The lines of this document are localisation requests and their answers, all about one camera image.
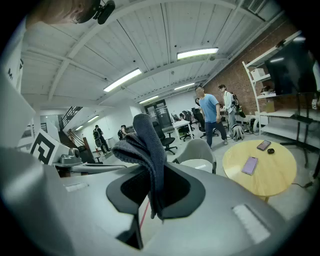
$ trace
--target white box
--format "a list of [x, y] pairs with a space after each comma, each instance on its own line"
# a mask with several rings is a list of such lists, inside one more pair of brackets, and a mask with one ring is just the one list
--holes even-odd
[[251, 71], [253, 80], [259, 80], [261, 77], [265, 76], [266, 73], [263, 68], [256, 68], [255, 70]]

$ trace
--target white desk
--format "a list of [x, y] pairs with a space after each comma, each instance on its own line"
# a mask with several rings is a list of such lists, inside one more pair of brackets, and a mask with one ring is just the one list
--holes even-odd
[[213, 164], [204, 159], [190, 159], [181, 163], [183, 166], [189, 166], [195, 169], [204, 170], [212, 174]]
[[175, 134], [176, 134], [176, 137], [179, 141], [179, 144], [181, 145], [181, 139], [180, 139], [180, 136], [179, 136], [179, 132], [178, 132], [178, 128], [181, 127], [181, 126], [186, 126], [188, 125], [188, 128], [189, 128], [189, 131], [190, 131], [190, 135], [191, 135], [191, 140], [193, 140], [193, 136], [192, 136], [192, 131], [191, 131], [191, 127], [190, 127], [190, 122], [189, 121], [186, 121], [186, 120], [181, 120], [181, 121], [177, 121], [173, 124], [173, 128], [175, 130]]

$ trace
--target black monitor stand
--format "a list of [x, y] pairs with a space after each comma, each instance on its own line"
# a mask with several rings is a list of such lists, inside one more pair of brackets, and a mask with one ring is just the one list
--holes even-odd
[[[296, 120], [298, 122], [298, 128], [296, 132], [296, 139], [294, 142], [281, 142], [280, 144], [283, 146], [290, 146], [290, 145], [296, 145], [300, 148], [303, 149], [304, 153], [304, 159], [305, 159], [305, 164], [304, 167], [308, 167], [308, 154], [307, 154], [307, 136], [308, 136], [308, 128], [309, 124], [313, 121], [311, 118], [309, 118], [309, 106], [308, 106], [308, 101], [307, 101], [307, 95], [305, 94], [305, 101], [307, 102], [306, 104], [306, 117], [300, 115], [300, 99], [299, 99], [299, 94], [296, 94], [296, 102], [297, 102], [297, 107], [298, 107], [298, 114], [293, 114], [290, 118], [293, 120]], [[305, 133], [304, 133], [304, 140], [299, 141], [299, 133], [300, 133], [300, 123], [305, 124]]]

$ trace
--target man in blue t-shirt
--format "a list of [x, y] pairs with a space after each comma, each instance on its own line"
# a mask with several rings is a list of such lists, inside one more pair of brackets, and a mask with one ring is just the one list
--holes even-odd
[[199, 97], [199, 105], [205, 120], [206, 142], [211, 147], [212, 132], [213, 129], [216, 128], [221, 133], [224, 145], [227, 145], [227, 133], [221, 122], [220, 105], [216, 97], [211, 94], [206, 94], [205, 90], [200, 85], [195, 88], [195, 92]]

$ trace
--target white chair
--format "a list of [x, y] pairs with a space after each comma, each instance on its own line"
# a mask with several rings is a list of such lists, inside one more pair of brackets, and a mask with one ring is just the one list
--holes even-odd
[[173, 163], [180, 164], [191, 159], [204, 159], [209, 161], [213, 166], [212, 173], [216, 174], [217, 160], [205, 140], [201, 138], [190, 140], [181, 155], [173, 160]]

